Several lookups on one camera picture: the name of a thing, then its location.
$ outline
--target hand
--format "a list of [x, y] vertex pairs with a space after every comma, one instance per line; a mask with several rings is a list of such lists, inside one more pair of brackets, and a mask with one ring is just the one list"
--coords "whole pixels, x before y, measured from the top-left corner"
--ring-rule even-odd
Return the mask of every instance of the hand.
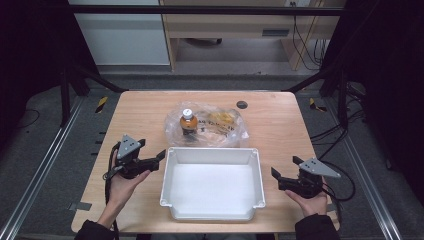
[[[324, 189], [326, 188], [325, 180], [323, 178]], [[299, 204], [302, 209], [303, 216], [308, 217], [314, 214], [318, 215], [326, 215], [327, 214], [327, 194], [324, 192], [320, 192], [318, 195], [311, 199], [305, 199], [295, 192], [290, 190], [286, 190], [285, 193], [289, 196], [293, 201]]]
[[[118, 151], [115, 150], [112, 158], [113, 166], [115, 166], [115, 159]], [[119, 173], [113, 176], [111, 180], [109, 202], [107, 203], [102, 215], [97, 221], [98, 224], [110, 228], [113, 221], [124, 208], [128, 202], [135, 188], [149, 176], [150, 171], [144, 171], [133, 179], [125, 179]]]

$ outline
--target sleeve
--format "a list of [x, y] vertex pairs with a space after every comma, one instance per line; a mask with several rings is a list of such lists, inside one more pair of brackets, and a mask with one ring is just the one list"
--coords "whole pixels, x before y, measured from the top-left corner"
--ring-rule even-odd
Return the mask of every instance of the sleeve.
[[86, 220], [75, 236], [75, 240], [113, 240], [115, 233], [104, 226]]
[[339, 240], [331, 218], [327, 215], [314, 214], [305, 217], [295, 225], [297, 240]]

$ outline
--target white tray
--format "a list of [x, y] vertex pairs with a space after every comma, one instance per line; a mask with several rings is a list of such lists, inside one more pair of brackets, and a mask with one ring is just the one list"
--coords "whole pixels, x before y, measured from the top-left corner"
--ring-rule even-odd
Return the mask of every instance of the white tray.
[[254, 148], [169, 148], [160, 205], [177, 220], [250, 220], [265, 207]]

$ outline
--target bottle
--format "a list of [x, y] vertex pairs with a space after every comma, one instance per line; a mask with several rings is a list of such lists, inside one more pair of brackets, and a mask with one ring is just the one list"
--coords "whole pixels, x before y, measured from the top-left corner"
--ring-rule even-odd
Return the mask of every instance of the bottle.
[[180, 118], [183, 135], [195, 134], [197, 132], [197, 122], [197, 117], [193, 115], [193, 111], [184, 109], [183, 116]]

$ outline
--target plastic bag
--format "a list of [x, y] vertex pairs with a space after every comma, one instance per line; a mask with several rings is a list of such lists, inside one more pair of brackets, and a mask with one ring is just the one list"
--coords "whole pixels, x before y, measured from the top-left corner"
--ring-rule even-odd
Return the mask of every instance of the plastic bag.
[[[187, 108], [198, 119], [197, 133], [183, 135], [180, 118]], [[179, 103], [165, 119], [165, 134], [173, 147], [246, 148], [249, 145], [249, 134], [238, 111], [206, 103]]]

